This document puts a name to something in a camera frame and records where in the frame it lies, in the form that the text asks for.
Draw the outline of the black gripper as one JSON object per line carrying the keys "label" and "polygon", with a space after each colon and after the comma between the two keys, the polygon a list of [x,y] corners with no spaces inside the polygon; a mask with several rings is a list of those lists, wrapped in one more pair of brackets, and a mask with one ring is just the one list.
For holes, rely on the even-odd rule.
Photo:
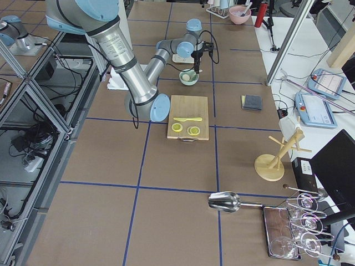
{"label": "black gripper", "polygon": [[192,52],[192,58],[194,59],[194,71],[195,73],[200,72],[200,58],[203,56],[204,53],[204,42],[199,42],[194,51]]}

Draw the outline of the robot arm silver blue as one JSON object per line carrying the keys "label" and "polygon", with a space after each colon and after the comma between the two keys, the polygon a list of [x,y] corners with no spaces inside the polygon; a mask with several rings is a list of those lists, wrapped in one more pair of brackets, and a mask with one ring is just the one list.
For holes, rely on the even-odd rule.
{"label": "robot arm silver blue", "polygon": [[160,122],[167,118],[170,99],[154,82],[172,55],[188,58],[203,44],[200,20],[190,19],[181,38],[158,42],[156,54],[143,69],[119,27],[119,1],[47,1],[46,19],[53,29],[87,35],[98,42],[128,87],[125,108],[138,120]]}

